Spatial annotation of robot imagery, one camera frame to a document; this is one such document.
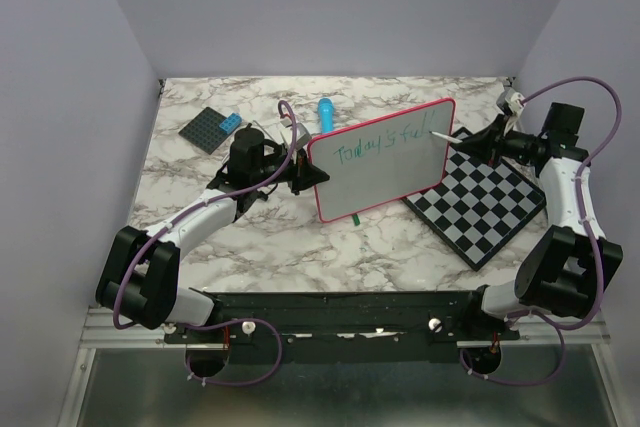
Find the pink framed whiteboard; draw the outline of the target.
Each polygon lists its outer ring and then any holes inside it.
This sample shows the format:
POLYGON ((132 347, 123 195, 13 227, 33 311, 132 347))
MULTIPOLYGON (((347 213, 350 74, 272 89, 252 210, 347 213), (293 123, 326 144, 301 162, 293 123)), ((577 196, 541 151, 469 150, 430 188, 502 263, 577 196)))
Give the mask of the pink framed whiteboard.
POLYGON ((328 223, 441 183, 456 103, 451 98, 405 109, 315 137, 311 164, 329 175, 314 187, 328 223))

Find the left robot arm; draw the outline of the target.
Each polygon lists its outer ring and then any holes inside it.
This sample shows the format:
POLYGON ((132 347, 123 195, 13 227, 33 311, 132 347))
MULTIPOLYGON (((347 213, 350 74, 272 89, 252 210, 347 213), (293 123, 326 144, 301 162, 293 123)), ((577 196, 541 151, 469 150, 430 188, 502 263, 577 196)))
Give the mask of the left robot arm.
POLYGON ((148 329, 187 324, 197 340, 214 340, 222 319, 209 295, 179 287, 181 261, 265 199, 265 187, 285 183, 299 194, 329 178, 303 147, 278 144, 253 127, 240 129, 227 161, 194 202, 151 227, 117 232, 96 288, 97 303, 112 310, 119 329, 122 318, 148 329))

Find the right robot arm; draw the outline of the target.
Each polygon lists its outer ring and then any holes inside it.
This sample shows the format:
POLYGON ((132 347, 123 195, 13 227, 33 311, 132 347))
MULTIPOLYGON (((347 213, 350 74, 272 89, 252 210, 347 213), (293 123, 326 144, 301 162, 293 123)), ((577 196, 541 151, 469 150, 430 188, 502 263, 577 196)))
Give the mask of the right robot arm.
POLYGON ((590 162, 578 147, 581 107, 552 103, 540 134, 514 130, 523 109, 518 99, 501 100, 488 127, 454 149, 495 166, 504 158, 533 168, 546 199, 548 229, 518 269, 516 278, 478 291, 479 304, 464 309, 460 326, 480 339, 508 320, 533 311, 580 324, 591 320, 623 259, 620 245, 600 228, 590 198, 590 162))

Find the white green marker pen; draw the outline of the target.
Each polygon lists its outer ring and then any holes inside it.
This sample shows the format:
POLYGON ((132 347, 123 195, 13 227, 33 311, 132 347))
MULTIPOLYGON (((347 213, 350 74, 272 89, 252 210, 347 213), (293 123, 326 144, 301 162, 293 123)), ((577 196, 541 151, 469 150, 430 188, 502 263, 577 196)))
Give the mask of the white green marker pen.
POLYGON ((461 139, 458 139, 458 138, 455 138, 455 137, 452 137, 452 136, 449 136, 449 135, 441 134, 441 133, 438 133, 438 132, 430 132, 430 134, 432 136, 435 136, 436 138, 442 139, 442 140, 447 141, 447 142, 452 143, 452 144, 460 144, 460 143, 462 143, 461 139))

